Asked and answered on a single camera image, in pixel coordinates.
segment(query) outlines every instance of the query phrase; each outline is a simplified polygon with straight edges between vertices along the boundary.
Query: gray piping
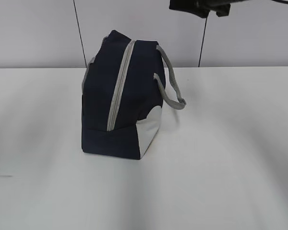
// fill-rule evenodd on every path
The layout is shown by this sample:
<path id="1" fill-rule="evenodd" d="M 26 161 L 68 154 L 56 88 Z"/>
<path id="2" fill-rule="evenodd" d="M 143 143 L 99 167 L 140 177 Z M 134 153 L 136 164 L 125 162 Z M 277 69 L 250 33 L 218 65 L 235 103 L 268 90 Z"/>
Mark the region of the gray piping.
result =
<path id="1" fill-rule="evenodd" d="M 110 106 L 109 116 L 108 116 L 108 125 L 107 125 L 107 131 L 114 130 L 116 118 L 119 113 L 120 108 L 120 101 L 123 94 L 123 89 L 127 77 L 128 67 L 130 64 L 133 48 L 134 48 L 135 41 L 131 41 L 124 52 L 121 65 L 120 65 L 120 71 L 117 77 L 112 102 Z"/>
<path id="2" fill-rule="evenodd" d="M 84 83 L 86 81 L 86 77 L 87 77 L 87 74 L 88 74 L 89 69 L 90 69 L 90 64 L 94 63 L 94 61 L 95 61 L 95 57 L 93 57 L 92 60 L 87 65 L 86 72 L 84 74 L 84 78 L 83 78 L 83 81 L 82 81 L 82 93 L 83 93 L 83 89 L 84 89 Z"/>

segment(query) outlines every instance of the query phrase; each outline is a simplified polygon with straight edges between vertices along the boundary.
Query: gray strap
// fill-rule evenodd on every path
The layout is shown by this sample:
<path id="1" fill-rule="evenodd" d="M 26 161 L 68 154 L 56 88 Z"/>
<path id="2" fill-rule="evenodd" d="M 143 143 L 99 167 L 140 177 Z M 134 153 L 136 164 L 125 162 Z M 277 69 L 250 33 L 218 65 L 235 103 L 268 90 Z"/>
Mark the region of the gray strap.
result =
<path id="1" fill-rule="evenodd" d="M 157 50 L 160 52 L 162 58 L 164 59 L 166 65 L 168 66 L 169 83 L 171 84 L 171 86 L 173 87 L 173 89 L 176 92 L 178 102 L 169 99 L 158 74 L 156 74 L 156 73 L 154 74 L 154 79 L 156 79 L 158 82 L 160 93 L 161 93 L 164 101 L 169 106 L 171 106 L 172 108 L 177 109 L 177 110 L 181 110 L 186 106 L 186 101 L 181 97 L 181 93 L 180 93 L 179 87 L 178 87 L 176 79 L 175 79 L 175 73 L 174 73 L 173 66 L 172 66 L 169 58 L 167 57 L 166 53 L 164 52 L 164 50 L 160 46 L 157 46 Z"/>

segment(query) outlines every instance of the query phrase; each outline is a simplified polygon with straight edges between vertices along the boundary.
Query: black object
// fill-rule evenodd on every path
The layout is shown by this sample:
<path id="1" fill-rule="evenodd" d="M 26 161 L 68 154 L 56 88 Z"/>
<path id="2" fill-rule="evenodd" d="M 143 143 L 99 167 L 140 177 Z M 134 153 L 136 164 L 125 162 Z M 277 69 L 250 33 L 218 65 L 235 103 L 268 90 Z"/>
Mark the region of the black object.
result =
<path id="1" fill-rule="evenodd" d="M 246 0 L 171 0 L 171 10 L 183 11 L 195 14 L 201 18 L 207 18 L 210 11 L 215 11 L 217 16 L 229 15 L 230 4 Z"/>

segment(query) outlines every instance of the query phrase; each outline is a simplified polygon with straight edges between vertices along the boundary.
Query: insulated bag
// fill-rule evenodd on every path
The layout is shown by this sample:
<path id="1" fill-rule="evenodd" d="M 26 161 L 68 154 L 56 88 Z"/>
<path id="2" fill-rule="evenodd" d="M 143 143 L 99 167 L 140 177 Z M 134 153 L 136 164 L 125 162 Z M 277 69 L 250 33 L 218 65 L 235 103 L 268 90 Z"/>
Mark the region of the insulated bag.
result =
<path id="1" fill-rule="evenodd" d="M 178 102 L 165 92 L 164 59 Z M 173 67 L 158 42 L 133 41 L 117 31 L 104 38 L 82 83 L 82 150 L 141 159 L 160 127 L 163 100 L 181 110 Z"/>

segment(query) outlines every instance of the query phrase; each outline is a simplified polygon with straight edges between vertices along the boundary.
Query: lunch bag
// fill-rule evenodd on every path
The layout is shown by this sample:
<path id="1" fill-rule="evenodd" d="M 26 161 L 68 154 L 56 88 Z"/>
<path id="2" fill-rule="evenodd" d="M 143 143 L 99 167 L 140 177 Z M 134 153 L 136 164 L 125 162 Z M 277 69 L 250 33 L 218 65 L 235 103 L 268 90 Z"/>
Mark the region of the lunch bag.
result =
<path id="1" fill-rule="evenodd" d="M 178 102 L 165 93 L 163 61 Z M 181 110 L 173 67 L 158 42 L 133 41 L 117 31 L 105 37 L 82 83 L 82 150 L 141 159 L 160 127 L 163 100 Z"/>

